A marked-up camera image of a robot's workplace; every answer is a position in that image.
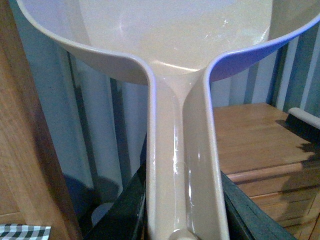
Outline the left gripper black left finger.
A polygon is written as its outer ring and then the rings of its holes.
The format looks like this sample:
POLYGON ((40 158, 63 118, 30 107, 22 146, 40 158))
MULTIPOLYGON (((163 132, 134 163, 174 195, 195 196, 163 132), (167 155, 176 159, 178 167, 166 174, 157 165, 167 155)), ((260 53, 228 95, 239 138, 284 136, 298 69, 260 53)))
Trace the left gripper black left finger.
POLYGON ((134 174, 110 210, 84 237, 85 240, 140 240, 146 201, 146 164, 134 174))

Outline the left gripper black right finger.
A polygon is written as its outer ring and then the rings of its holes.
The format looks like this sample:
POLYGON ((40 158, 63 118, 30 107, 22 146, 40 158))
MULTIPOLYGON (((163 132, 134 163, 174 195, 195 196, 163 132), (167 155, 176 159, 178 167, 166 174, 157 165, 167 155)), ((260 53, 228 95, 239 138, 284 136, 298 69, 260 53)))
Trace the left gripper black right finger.
POLYGON ((263 212, 226 174, 222 187, 231 240, 294 240, 295 237, 263 212))

